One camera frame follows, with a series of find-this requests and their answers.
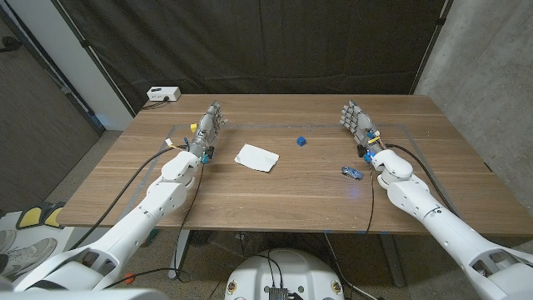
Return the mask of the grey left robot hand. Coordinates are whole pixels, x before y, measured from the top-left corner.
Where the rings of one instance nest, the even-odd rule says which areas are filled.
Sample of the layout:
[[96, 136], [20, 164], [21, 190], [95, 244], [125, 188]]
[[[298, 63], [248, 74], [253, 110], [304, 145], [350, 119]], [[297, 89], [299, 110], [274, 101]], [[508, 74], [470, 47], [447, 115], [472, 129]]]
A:
[[215, 100], [201, 117], [197, 124], [194, 137], [190, 142], [189, 152], [200, 157], [209, 147], [216, 142], [221, 128], [227, 124], [220, 103]]

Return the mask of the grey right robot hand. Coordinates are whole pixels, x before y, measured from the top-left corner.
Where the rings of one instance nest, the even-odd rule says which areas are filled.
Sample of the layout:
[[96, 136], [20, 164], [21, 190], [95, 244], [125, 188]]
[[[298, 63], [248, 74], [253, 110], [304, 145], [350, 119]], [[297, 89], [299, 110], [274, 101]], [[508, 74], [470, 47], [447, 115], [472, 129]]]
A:
[[379, 152], [386, 150], [381, 141], [381, 134], [370, 117], [361, 110], [353, 101], [345, 105], [341, 110], [340, 124], [347, 128], [357, 144], [357, 155], [363, 158], [365, 155], [373, 157]]

